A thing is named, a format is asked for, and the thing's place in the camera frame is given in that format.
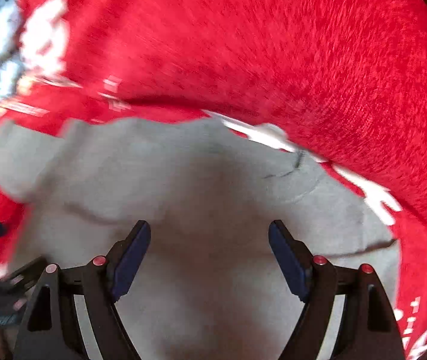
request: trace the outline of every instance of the gray fabric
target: gray fabric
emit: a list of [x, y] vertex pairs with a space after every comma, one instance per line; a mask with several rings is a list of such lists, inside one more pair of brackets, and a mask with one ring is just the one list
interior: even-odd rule
[[[136, 220], [149, 221], [152, 244], [118, 303], [144, 360], [278, 358], [302, 304], [289, 293], [268, 245], [274, 219], [336, 264], [373, 264], [394, 299], [398, 243], [361, 198], [308, 156], [250, 142], [213, 120], [76, 121], [59, 144], [24, 130], [20, 143], [19, 128], [2, 137], [3, 147], [22, 145], [37, 159], [25, 152], [22, 161], [15, 150], [0, 159], [20, 162], [15, 171], [3, 167], [1, 185], [34, 202], [11, 269], [39, 254], [62, 267], [85, 264]], [[58, 149], [54, 162], [40, 150], [48, 145]], [[9, 172], [11, 178], [40, 174], [41, 158], [49, 171], [29, 191], [27, 183], [9, 181]], [[336, 302], [321, 359], [332, 350], [341, 309]], [[84, 312], [80, 320], [97, 360]]]

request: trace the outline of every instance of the red fabric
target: red fabric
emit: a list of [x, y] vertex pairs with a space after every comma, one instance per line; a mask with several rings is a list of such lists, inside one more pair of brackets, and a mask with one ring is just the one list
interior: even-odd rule
[[[399, 324], [407, 353], [415, 358], [427, 331], [422, 0], [19, 0], [19, 5], [27, 19], [20, 42], [33, 72], [81, 87], [36, 85], [18, 101], [47, 113], [8, 111], [3, 117], [57, 135], [71, 117], [90, 123], [124, 116], [178, 122], [202, 117], [201, 110], [208, 109], [250, 124], [273, 123], [292, 142], [390, 190], [402, 206], [390, 210], [392, 231], [402, 245]], [[106, 95], [115, 101], [107, 102]], [[119, 109], [117, 100], [128, 106]], [[13, 207], [1, 192], [0, 197]], [[0, 218], [9, 220], [10, 211], [1, 211]], [[411, 306], [418, 298], [420, 305]]]

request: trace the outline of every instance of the gray cloth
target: gray cloth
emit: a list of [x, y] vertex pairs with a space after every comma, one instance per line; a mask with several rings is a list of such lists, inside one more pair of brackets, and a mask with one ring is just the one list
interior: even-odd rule
[[[391, 300], [399, 245], [363, 200], [308, 156], [233, 135], [217, 121], [72, 121], [63, 138], [0, 126], [0, 185], [34, 210], [14, 269], [40, 254], [87, 263], [138, 220], [152, 244], [119, 314], [144, 360], [277, 359], [300, 315], [270, 251], [281, 219], [314, 254], [371, 263]], [[100, 359], [82, 300], [89, 356]], [[342, 311], [335, 303], [320, 359]]]

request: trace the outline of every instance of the red fuzzy cloth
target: red fuzzy cloth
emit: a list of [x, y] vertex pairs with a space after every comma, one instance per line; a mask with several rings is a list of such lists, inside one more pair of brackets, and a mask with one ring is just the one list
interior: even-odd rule
[[[387, 213], [384, 222], [402, 245], [396, 315], [406, 353], [414, 360], [426, 349], [427, 6], [422, 0], [19, 0], [19, 5], [28, 66], [37, 78], [70, 87], [36, 84], [30, 95], [15, 100], [30, 108], [11, 105], [2, 118], [53, 135], [69, 118], [178, 122], [205, 117], [205, 109], [251, 125], [279, 126], [291, 142], [327, 158], [331, 175]], [[32, 109], [46, 112], [40, 116]], [[361, 177], [349, 178], [342, 169]], [[370, 187], [390, 203], [376, 201]], [[9, 235], [0, 239], [0, 264], [13, 250], [20, 212], [21, 205], [0, 191], [0, 219], [10, 224]]]

